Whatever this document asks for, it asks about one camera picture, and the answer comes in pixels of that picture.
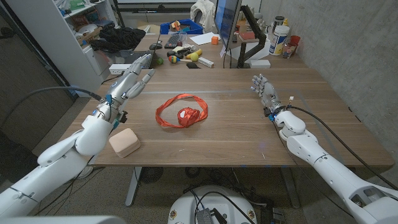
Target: keyboard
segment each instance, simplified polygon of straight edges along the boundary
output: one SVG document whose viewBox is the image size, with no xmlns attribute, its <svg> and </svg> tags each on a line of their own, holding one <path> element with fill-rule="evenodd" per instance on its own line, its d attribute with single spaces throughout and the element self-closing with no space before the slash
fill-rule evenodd
<svg viewBox="0 0 398 224">
<path fill-rule="evenodd" d="M 166 49 L 174 49 L 177 46 L 178 34 L 172 34 L 167 43 L 164 45 Z"/>
</svg>

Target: red cup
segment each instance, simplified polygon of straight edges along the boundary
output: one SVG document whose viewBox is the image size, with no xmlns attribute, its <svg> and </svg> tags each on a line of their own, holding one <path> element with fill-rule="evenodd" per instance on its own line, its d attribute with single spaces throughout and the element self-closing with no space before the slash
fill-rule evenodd
<svg viewBox="0 0 398 224">
<path fill-rule="evenodd" d="M 296 44 L 297 46 L 299 46 L 299 42 L 300 42 L 301 37 L 293 35 L 290 37 L 290 43 Z"/>
</svg>

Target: beige foam block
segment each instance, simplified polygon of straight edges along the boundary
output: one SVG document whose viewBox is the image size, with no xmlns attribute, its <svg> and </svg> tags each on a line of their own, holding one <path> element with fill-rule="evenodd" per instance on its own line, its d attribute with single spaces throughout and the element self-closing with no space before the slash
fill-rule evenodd
<svg viewBox="0 0 398 224">
<path fill-rule="evenodd" d="M 129 128 L 110 137 L 109 143 L 120 158 L 128 156 L 141 146 L 136 134 Z"/>
</svg>

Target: table leg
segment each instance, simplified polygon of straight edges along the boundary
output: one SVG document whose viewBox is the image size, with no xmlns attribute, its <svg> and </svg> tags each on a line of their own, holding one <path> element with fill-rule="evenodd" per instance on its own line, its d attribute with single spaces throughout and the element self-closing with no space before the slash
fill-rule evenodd
<svg viewBox="0 0 398 224">
<path fill-rule="evenodd" d="M 138 189 L 138 181 L 141 177 L 141 170 L 142 167 L 135 167 L 132 173 L 129 192 L 127 193 L 126 202 L 125 202 L 127 207 L 130 207 L 134 202 L 134 197 L 136 196 L 136 192 Z"/>
<path fill-rule="evenodd" d="M 290 168 L 280 168 L 280 172 L 282 173 L 282 177 L 285 181 L 287 194 L 289 196 L 292 207 L 296 209 L 300 208 L 301 205 L 299 195 L 297 194 L 296 186 L 294 185 L 292 171 L 290 170 Z"/>
</svg>

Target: red ribbon loop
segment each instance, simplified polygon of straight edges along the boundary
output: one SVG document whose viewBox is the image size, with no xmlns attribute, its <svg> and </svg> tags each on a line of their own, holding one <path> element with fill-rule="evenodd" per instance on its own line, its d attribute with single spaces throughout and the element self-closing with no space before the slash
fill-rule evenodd
<svg viewBox="0 0 398 224">
<path fill-rule="evenodd" d="M 166 107 L 168 107 L 174 100 L 188 98 L 188 97 L 192 97 L 196 100 L 196 102 L 199 104 L 199 106 L 203 109 L 203 111 L 201 113 L 199 113 L 199 110 L 192 109 L 192 108 L 181 109 L 177 114 L 178 122 L 181 124 L 180 126 L 170 124 L 169 122 L 164 121 L 160 117 L 161 112 L 164 109 L 166 109 Z M 155 119 L 156 119 L 157 123 L 163 127 L 187 128 L 198 121 L 206 119 L 207 113 L 208 113 L 207 104 L 203 99 L 201 99 L 197 96 L 188 94 L 188 93 L 184 93 L 184 94 L 179 94 L 179 95 L 167 100 L 166 103 L 164 103 L 162 106 L 157 108 L 156 114 L 155 114 Z"/>
</svg>

